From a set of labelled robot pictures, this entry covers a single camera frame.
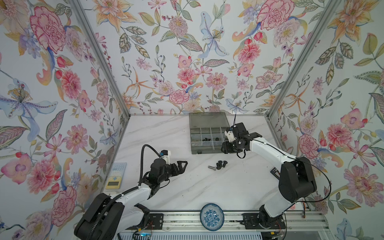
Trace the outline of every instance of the blue and white plate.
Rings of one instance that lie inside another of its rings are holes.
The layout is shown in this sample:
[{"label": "blue and white plate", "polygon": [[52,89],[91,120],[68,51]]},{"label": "blue and white plate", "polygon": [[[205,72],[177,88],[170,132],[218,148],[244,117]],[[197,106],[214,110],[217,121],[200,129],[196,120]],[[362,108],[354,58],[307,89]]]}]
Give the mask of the blue and white plate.
[{"label": "blue and white plate", "polygon": [[224,224],[224,213],[216,204],[207,204],[200,211],[201,224],[210,231],[219,230]]}]

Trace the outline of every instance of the wall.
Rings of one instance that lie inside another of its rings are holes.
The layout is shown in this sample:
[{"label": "wall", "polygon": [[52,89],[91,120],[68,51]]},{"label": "wall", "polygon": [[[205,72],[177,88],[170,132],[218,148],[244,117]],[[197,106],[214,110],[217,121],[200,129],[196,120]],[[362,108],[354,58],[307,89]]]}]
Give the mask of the wall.
[{"label": "wall", "polygon": [[70,239],[127,120],[68,2],[0,0],[0,43],[0,239]]},{"label": "wall", "polygon": [[82,1],[134,114],[266,113],[326,3]]},{"label": "wall", "polygon": [[289,153],[306,156],[318,191],[309,200],[336,239],[384,237],[384,3],[338,7],[272,123]]}]

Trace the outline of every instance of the plate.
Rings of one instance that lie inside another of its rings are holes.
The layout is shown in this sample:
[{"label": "plate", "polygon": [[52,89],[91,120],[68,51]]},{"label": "plate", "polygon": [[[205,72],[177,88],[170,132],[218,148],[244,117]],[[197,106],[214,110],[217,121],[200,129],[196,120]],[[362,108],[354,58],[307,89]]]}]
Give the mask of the plate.
[{"label": "plate", "polygon": [[216,204],[207,204],[200,211],[201,224],[209,231],[217,231],[224,224],[224,213]]}]

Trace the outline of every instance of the calculator screen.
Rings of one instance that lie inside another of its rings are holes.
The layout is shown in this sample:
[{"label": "calculator screen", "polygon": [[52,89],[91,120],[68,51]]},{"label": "calculator screen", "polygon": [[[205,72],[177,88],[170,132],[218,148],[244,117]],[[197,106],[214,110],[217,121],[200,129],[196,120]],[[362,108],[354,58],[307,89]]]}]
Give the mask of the calculator screen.
[{"label": "calculator screen", "polygon": [[119,182],[109,182],[108,186],[117,186],[119,185]]}]

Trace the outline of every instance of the white marble tabletop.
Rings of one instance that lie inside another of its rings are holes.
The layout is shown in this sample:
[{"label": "white marble tabletop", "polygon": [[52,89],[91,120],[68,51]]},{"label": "white marble tabletop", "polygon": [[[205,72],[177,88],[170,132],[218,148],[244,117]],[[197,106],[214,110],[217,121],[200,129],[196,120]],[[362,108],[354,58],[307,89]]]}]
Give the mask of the white marble tabletop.
[{"label": "white marble tabletop", "polygon": [[[233,116],[228,116],[228,121],[233,122]],[[236,122],[243,122],[249,132],[275,144],[263,116],[240,115]],[[273,166],[256,153],[247,152],[244,159],[234,154],[192,154],[188,116],[132,116],[115,159],[127,162],[127,167],[120,189],[112,191],[121,192],[137,184],[143,144],[159,152],[171,151],[171,163],[188,161],[184,174],[170,178],[167,187],[141,202],[151,210],[200,210],[207,203],[223,210],[258,210],[278,191],[278,180],[270,173]],[[155,158],[146,148],[144,173]],[[219,160],[226,160],[227,166],[217,171],[208,168]]]}]

